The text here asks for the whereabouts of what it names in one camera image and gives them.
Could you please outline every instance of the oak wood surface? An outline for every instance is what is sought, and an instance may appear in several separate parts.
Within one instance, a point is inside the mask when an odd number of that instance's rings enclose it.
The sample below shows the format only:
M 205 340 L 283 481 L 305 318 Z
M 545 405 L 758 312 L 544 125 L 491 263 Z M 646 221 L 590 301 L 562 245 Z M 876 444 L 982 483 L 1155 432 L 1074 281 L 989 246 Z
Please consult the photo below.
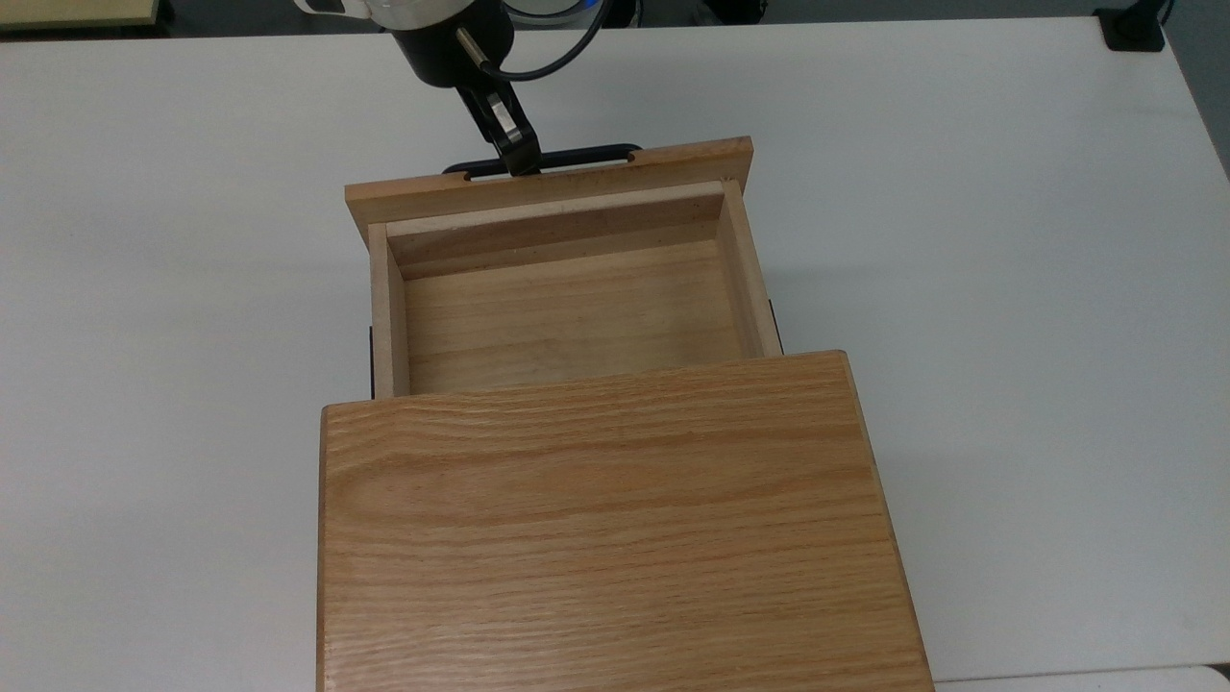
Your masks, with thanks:
M 844 354 L 339 404 L 320 687 L 932 690 Z
M 724 194 L 713 179 L 394 221 L 387 236 L 403 277 L 437 275 L 636 248 L 630 234 L 648 240 L 654 229 L 695 229 L 701 221 L 710 224 L 704 236 L 712 237 Z M 668 231 L 651 243 L 679 241 Z M 567 253 L 552 251 L 561 243 Z
M 713 240 L 405 283 L 408 393 L 742 356 Z
M 0 29 L 151 25 L 156 0 L 4 0 Z
M 713 179 L 737 179 L 742 189 L 750 167 L 752 139 L 740 136 L 636 151 L 626 163 L 515 178 L 471 181 L 456 172 L 348 184 L 346 204 L 367 242 L 373 222 Z
M 722 182 L 726 195 L 717 219 L 715 240 L 722 258 L 727 293 L 734 311 L 744 359 L 781 356 L 777 322 L 769 305 L 769 293 L 760 273 L 760 259 L 752 241 L 743 194 L 734 181 Z
M 406 284 L 385 240 L 385 224 L 373 224 L 370 232 L 373 397 L 405 397 L 410 395 Z

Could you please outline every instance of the open drawer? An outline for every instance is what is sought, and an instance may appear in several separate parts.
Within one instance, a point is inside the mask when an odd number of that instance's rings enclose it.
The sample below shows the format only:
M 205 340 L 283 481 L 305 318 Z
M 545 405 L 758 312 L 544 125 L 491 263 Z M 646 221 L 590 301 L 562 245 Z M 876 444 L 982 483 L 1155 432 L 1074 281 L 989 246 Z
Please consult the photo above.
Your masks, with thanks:
M 781 355 L 747 211 L 752 143 L 351 186 L 375 397 Z

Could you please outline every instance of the white table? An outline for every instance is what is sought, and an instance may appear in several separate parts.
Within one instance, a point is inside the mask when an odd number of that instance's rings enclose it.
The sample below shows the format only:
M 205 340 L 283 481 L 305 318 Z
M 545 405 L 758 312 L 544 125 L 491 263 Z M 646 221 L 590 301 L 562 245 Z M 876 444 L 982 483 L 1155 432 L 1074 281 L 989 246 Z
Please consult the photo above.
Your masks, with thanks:
M 520 93 L 549 147 L 753 135 L 937 680 L 1230 660 L 1230 184 L 1168 50 L 624 31 Z M 317 412 L 368 392 L 342 186 L 488 155 L 387 37 L 0 44 L 0 687 L 310 688 Z

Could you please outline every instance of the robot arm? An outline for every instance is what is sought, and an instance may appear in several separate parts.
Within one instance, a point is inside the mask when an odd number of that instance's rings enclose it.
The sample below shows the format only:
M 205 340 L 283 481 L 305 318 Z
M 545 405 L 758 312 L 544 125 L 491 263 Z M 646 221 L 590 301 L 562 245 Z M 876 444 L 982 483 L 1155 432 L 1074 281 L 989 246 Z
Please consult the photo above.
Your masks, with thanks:
M 513 22 L 502 0 L 295 0 L 309 14 L 370 18 L 389 29 L 418 79 L 456 88 L 483 139 L 512 175 L 534 173 L 542 152 L 512 81 L 545 76 L 567 64 L 605 20 L 610 0 L 584 38 L 563 58 L 525 74 L 499 69 L 513 47 Z

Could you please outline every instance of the wood grain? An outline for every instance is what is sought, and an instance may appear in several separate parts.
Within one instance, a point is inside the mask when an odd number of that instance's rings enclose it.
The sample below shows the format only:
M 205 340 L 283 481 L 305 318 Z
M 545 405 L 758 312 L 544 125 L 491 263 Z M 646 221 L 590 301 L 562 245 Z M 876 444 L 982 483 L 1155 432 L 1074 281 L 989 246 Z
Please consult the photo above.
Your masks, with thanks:
M 385 225 L 371 226 L 371 381 L 375 399 L 410 395 L 406 352 L 406 283 L 385 238 Z
M 341 404 L 330 692 L 932 690 L 843 354 Z
M 691 182 L 737 179 L 752 167 L 752 139 L 721 139 L 636 151 L 626 163 L 515 178 L 448 173 L 346 186 L 346 204 L 368 241 L 368 225 Z
M 151 25 L 156 0 L 4 0 L 0 28 Z
M 713 179 L 395 221 L 387 235 L 402 275 L 439 275 L 712 237 L 723 197 Z
M 410 393 L 740 358 L 712 240 L 407 280 Z
M 716 241 L 727 294 L 734 311 L 734 327 L 743 345 L 743 358 L 781 356 L 777 322 L 769 305 L 765 279 L 760 274 L 756 246 L 752 242 L 743 193 L 734 181 L 724 181 L 722 186 L 726 195 L 717 219 Z

